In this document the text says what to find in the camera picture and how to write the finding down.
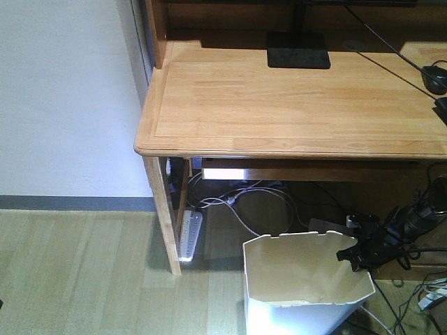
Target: trash can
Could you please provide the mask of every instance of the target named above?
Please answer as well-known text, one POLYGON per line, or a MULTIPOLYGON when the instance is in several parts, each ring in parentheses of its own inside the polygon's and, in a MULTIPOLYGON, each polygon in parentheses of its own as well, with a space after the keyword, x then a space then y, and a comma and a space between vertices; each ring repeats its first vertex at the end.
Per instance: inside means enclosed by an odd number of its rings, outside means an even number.
POLYGON ((330 334, 375 293, 369 272, 337 259, 355 243, 331 231, 245 242, 247 335, 330 334))

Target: baseboard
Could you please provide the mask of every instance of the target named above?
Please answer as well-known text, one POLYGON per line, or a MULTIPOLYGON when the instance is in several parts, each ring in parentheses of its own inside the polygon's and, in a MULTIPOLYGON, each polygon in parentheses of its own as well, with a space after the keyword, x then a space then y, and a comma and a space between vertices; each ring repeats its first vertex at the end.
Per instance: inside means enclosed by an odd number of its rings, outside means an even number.
POLYGON ((49 211, 155 211, 154 198, 0 195, 0 209, 49 211))

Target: floor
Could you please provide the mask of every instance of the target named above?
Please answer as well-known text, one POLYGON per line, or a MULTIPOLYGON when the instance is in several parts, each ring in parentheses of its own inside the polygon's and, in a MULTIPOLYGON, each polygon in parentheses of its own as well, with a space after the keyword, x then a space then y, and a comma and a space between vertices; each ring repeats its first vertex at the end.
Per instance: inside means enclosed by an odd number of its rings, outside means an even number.
MULTIPOLYGON (((222 206, 206 222, 176 277, 155 213, 0 211, 0 334, 244 335, 241 242, 252 236, 222 206)), ((394 306, 415 284, 379 281, 394 306)), ((379 294, 367 308, 393 325, 379 294)), ((349 320, 386 334, 365 313, 349 320)), ((404 326, 437 334, 414 301, 404 326)), ((346 322, 333 333, 349 334, 371 333, 346 322)))

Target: white power strip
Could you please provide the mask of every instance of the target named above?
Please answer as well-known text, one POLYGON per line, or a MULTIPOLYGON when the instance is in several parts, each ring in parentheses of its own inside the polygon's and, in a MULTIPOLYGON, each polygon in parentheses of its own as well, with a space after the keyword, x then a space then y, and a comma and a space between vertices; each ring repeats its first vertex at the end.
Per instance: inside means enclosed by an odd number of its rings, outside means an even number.
POLYGON ((447 297, 447 288, 438 288, 436 291, 427 294, 419 301, 419 308, 424 311, 430 308, 433 304, 440 302, 447 297))
POLYGON ((198 211, 184 211, 182 233, 180 235, 180 262, 192 261, 202 219, 202 213, 198 211))

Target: desk leg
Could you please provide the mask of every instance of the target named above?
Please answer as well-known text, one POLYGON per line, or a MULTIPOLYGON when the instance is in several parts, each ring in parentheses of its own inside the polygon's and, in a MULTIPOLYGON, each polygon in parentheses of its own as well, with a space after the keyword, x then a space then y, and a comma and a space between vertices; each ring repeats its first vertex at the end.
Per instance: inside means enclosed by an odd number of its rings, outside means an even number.
POLYGON ((175 229, 176 220, 169 193, 166 158, 143 156, 143 160, 149 185, 154 194, 156 212, 168 253, 170 269, 173 274, 180 275, 182 270, 179 263, 179 237, 175 229))

